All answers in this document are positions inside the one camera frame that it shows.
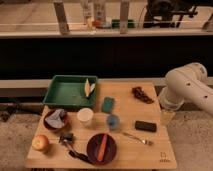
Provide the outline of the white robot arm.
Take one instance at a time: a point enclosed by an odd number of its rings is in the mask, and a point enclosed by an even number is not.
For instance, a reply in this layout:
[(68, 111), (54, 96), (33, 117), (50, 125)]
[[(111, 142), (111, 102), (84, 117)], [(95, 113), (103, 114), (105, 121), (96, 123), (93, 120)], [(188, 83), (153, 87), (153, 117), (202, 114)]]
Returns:
[(206, 68), (197, 62), (174, 68), (165, 75), (166, 86), (158, 95), (162, 125), (172, 120), (186, 100), (213, 116), (213, 88), (206, 85), (206, 79)]

